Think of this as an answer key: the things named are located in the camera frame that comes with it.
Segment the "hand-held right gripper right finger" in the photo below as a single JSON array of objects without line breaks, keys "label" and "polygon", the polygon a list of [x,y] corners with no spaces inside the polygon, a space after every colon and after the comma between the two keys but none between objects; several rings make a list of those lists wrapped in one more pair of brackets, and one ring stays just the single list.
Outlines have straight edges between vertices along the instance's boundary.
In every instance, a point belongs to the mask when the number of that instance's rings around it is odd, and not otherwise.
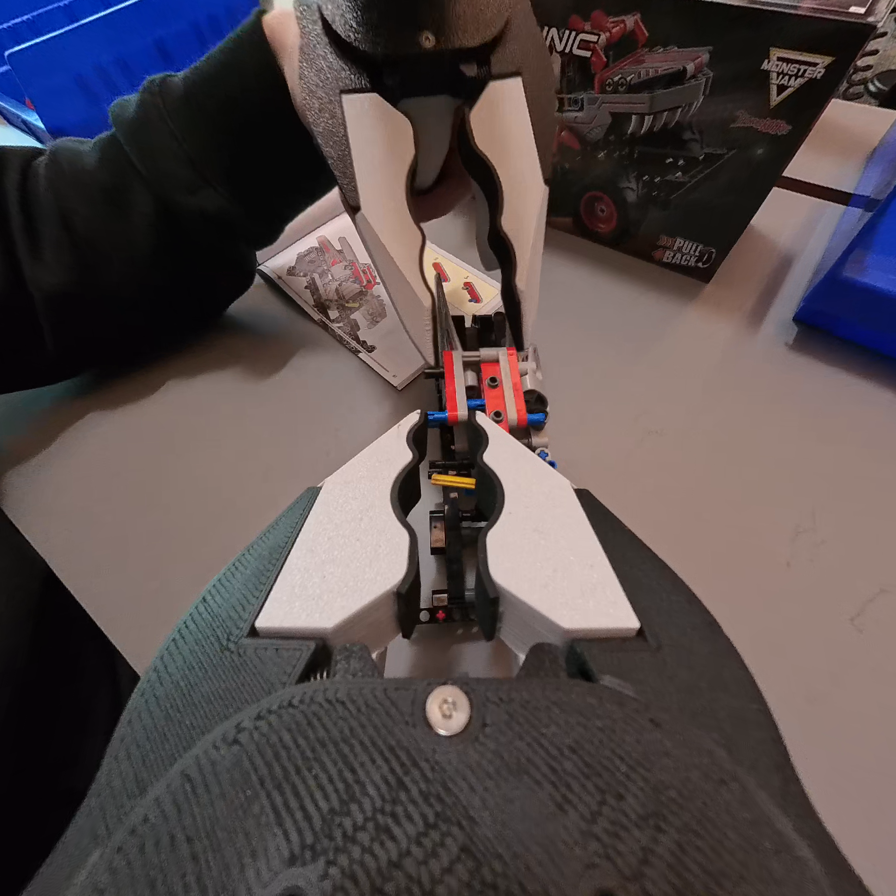
[{"label": "hand-held right gripper right finger", "polygon": [[497,486],[478,561],[497,637],[523,658],[535,644],[635,636],[640,621],[573,485],[483,412],[472,424],[477,484]]}]

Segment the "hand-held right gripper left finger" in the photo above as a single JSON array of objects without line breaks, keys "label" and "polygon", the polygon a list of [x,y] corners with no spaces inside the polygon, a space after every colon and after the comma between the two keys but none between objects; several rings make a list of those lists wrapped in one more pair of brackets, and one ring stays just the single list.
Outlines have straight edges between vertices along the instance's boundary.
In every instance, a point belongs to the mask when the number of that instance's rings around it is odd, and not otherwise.
[{"label": "hand-held right gripper left finger", "polygon": [[292,542],[257,633],[365,644],[376,653],[420,622],[421,498],[427,413],[415,411],[327,477]]}]

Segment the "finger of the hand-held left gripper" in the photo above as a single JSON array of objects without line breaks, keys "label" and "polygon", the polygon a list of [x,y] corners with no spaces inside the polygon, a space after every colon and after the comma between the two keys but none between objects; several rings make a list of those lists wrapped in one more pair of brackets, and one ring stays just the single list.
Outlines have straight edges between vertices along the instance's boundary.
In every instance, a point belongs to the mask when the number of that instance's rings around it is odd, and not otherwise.
[{"label": "finger of the hand-held left gripper", "polygon": [[532,343],[539,309],[546,231],[549,158],[537,135],[551,128],[551,100],[532,112],[521,75],[486,83],[464,110],[458,150],[476,195],[476,243],[497,266],[511,345]]},{"label": "finger of the hand-held left gripper", "polygon": [[410,201],[417,155],[411,122],[373,92],[343,94],[342,114],[357,188],[356,230],[409,340],[433,366],[433,288],[424,278],[426,239]]}]

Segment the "brick-built toy truck model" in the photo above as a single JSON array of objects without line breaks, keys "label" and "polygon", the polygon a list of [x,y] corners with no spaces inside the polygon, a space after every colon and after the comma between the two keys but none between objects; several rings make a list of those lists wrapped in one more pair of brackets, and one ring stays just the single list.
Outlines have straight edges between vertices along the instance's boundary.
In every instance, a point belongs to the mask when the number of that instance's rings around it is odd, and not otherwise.
[{"label": "brick-built toy truck model", "polygon": [[[438,409],[427,413],[429,429],[438,435],[438,452],[427,462],[429,484],[440,493],[428,515],[430,554],[439,558],[444,585],[432,588],[420,601],[420,623],[429,626],[455,623],[477,631],[485,641],[497,636],[497,597],[486,595],[478,561],[484,554],[482,532],[496,507],[495,483],[477,484],[482,472],[477,462],[482,442],[473,431],[476,412],[483,412],[550,467],[556,462],[544,433],[549,403],[532,380],[540,378],[535,349],[518,351],[507,338],[478,343],[480,322],[488,325],[498,315],[474,318],[476,324],[464,337],[458,335],[442,282],[434,277],[434,326],[436,366],[425,372],[433,379]],[[445,424],[442,352],[462,350],[465,366],[469,419],[456,426]]]}]

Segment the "red toy brick beam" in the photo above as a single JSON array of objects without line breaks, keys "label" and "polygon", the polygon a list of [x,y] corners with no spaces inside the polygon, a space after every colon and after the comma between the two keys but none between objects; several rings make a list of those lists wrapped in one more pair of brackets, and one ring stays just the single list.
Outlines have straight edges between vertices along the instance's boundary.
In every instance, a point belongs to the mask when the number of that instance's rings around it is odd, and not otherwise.
[{"label": "red toy brick beam", "polygon": [[445,424],[453,427],[469,419],[463,351],[444,350],[442,369]]}]

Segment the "person's left forearm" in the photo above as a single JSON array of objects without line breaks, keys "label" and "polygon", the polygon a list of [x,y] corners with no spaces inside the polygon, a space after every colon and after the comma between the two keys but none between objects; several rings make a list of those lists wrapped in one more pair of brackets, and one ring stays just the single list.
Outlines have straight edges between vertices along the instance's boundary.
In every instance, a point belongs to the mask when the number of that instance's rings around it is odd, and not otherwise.
[{"label": "person's left forearm", "polygon": [[334,187],[263,13],[185,72],[119,99],[99,137],[2,147],[2,394],[192,337],[249,289],[257,253]]}]

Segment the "person's left hand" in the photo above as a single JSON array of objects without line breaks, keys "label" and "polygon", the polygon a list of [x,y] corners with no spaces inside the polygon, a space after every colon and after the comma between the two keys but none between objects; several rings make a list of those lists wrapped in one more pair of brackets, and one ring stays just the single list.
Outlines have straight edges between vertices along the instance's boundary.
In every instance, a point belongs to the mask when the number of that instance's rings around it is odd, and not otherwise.
[{"label": "person's left hand", "polygon": [[[298,82],[300,29],[291,7],[272,7],[263,13],[265,37],[283,73],[293,105],[302,124],[312,130],[312,119],[303,105]],[[409,189],[408,204],[412,217],[419,223],[442,218],[472,196],[473,183],[458,152],[457,133],[450,132],[450,141],[442,152],[439,169],[425,186]]]}]

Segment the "building instruction booklet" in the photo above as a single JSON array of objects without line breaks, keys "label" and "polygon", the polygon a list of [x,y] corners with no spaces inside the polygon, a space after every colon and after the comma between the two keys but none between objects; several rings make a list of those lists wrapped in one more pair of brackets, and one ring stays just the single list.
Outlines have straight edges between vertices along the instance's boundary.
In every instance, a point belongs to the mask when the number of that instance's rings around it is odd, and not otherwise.
[{"label": "building instruction booklet", "polygon": [[[364,247],[351,219],[342,212],[327,219],[302,216],[297,240],[259,256],[259,275],[303,308],[335,341],[396,389],[424,370],[422,355],[399,322],[383,276]],[[477,268],[429,243],[424,251],[429,279],[442,282],[449,310],[461,322],[460,337],[480,322],[477,340],[487,345],[507,338],[500,288]]]}]

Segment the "black toy set box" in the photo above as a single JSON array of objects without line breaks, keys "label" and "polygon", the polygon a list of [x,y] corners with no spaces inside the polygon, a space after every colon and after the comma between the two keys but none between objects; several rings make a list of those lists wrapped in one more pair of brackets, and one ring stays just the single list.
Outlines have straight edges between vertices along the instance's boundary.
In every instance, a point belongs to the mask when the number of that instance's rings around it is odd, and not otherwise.
[{"label": "black toy set box", "polygon": [[893,2],[533,2],[548,223],[707,282]]}]

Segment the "blue storage bin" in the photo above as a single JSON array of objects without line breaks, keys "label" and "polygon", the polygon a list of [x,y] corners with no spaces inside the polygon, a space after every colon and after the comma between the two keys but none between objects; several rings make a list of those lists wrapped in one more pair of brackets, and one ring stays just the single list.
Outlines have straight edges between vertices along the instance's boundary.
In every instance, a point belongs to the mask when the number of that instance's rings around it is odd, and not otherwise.
[{"label": "blue storage bin", "polygon": [[93,138],[108,108],[201,59],[256,1],[3,1],[1,93],[55,138]]},{"label": "blue storage bin", "polygon": [[1,93],[1,117],[7,125],[26,133],[39,144],[46,145],[53,140],[36,111],[3,93]]},{"label": "blue storage bin", "polygon": [[871,152],[793,316],[790,349],[895,386],[895,126]]}]

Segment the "person's black clothing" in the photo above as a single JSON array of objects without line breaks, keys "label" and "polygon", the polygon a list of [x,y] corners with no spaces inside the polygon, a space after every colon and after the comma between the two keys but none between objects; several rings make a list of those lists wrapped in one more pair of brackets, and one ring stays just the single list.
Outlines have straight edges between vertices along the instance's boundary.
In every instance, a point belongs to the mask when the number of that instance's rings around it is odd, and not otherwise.
[{"label": "person's black clothing", "polygon": [[1,515],[1,893],[77,813],[139,676]]}]

